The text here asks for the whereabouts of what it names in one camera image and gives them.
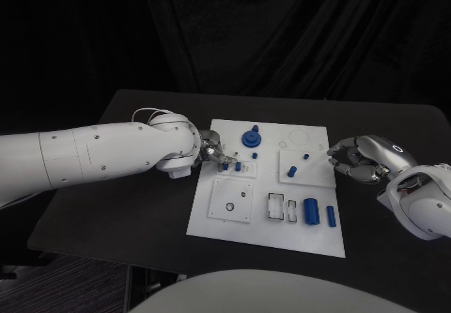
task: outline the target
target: blue object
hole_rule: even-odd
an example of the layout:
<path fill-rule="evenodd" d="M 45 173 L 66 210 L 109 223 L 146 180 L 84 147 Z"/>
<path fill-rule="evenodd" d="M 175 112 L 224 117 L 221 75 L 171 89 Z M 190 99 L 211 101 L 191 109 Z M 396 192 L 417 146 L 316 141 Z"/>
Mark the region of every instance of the blue object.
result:
<path fill-rule="evenodd" d="M 335 213 L 332 212 L 332 206 L 326 206 L 326 218 L 328 226 L 335 227 Z"/>
<path fill-rule="evenodd" d="M 303 200 L 305 224 L 318 225 L 319 212 L 316 211 L 316 200 L 309 198 Z"/>
<path fill-rule="evenodd" d="M 249 132 L 244 132 L 241 134 L 241 144 L 247 148 L 254 148 L 260 144 L 260 135 L 257 133 L 256 125 L 252 127 L 252 130 L 249 130 Z"/>
<path fill-rule="evenodd" d="M 288 177 L 293 176 L 293 173 L 295 173 L 296 170 L 298 170 L 296 167 L 290 166 L 290 169 L 289 169 L 289 172 L 288 172 Z"/>

